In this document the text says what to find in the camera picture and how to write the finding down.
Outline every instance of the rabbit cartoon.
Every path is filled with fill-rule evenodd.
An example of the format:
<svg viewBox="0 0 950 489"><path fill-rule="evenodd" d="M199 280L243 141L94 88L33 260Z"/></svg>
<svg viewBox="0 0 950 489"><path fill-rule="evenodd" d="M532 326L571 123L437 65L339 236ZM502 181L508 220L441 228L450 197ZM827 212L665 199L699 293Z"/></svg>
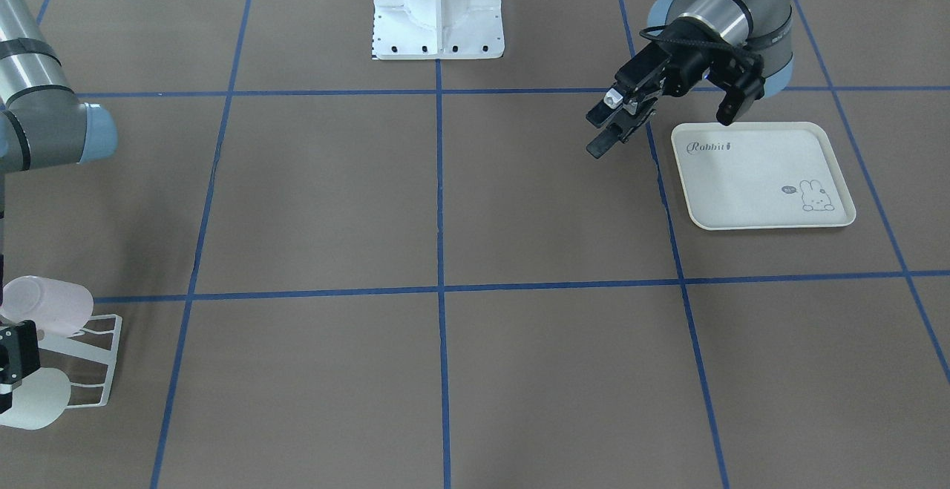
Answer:
<svg viewBox="0 0 950 489"><path fill-rule="evenodd" d="M811 181L801 181L799 187L802 189L802 209L805 211L834 211L834 205L831 205L831 198L825 193L821 181L812 179Z"/></svg>

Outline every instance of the white tray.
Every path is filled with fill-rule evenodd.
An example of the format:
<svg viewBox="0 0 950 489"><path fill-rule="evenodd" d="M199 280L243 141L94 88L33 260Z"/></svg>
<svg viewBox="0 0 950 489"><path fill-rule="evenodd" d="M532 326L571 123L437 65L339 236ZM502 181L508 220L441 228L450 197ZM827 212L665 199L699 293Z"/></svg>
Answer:
<svg viewBox="0 0 950 489"><path fill-rule="evenodd" d="M839 228L856 212L831 142L810 122L682 124L672 147L689 217L709 231Z"/></svg>

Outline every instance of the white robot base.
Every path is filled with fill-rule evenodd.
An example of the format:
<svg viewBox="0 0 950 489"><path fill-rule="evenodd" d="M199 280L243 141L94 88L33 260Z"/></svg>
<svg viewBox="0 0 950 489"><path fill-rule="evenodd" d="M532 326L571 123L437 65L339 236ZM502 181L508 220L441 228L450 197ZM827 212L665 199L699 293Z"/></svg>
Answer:
<svg viewBox="0 0 950 489"><path fill-rule="evenodd" d="M498 59L502 0L373 0L373 59Z"/></svg>

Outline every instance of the white cup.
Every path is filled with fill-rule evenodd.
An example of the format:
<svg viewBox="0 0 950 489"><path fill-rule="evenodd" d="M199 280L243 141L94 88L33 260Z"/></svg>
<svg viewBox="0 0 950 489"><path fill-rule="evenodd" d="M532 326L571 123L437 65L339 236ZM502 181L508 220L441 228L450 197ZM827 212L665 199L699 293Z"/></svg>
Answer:
<svg viewBox="0 0 950 489"><path fill-rule="evenodd" d="M23 276L3 287L0 316L13 323L32 320L37 329L68 337L89 322L92 294L64 280Z"/></svg>
<svg viewBox="0 0 950 489"><path fill-rule="evenodd" d="M69 404L72 385L57 368L40 368L13 389L13 407L0 413L0 426L38 430L53 424Z"/></svg>

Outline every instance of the gray robot arm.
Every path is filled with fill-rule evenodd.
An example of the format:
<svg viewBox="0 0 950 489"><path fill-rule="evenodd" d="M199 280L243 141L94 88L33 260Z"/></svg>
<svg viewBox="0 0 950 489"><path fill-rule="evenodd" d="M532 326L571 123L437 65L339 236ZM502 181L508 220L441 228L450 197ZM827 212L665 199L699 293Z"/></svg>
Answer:
<svg viewBox="0 0 950 489"><path fill-rule="evenodd" d="M24 0L0 0L0 100L2 279L4 176L109 157L118 134L107 110L76 97ZM38 368L35 324L0 324L0 413L10 408L13 389Z"/></svg>
<svg viewBox="0 0 950 489"><path fill-rule="evenodd" d="M617 71L587 113L603 128L587 151L600 158L650 120L661 96L682 97L702 79L725 91L716 119L733 123L754 101L787 86L793 70L791 0L658 0L651 40Z"/></svg>

